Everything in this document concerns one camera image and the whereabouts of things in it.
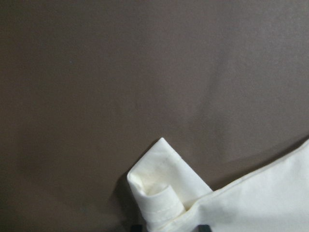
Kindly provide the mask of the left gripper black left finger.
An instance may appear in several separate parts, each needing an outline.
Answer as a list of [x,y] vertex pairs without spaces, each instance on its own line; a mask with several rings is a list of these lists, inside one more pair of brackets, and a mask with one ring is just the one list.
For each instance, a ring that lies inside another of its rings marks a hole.
[[142,232],[142,225],[135,224],[130,227],[130,232]]

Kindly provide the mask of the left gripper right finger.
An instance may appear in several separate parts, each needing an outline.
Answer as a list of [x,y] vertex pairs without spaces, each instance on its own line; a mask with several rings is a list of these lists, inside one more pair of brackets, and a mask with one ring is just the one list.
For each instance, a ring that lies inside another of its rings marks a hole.
[[198,232],[211,232],[211,228],[207,224],[198,225]]

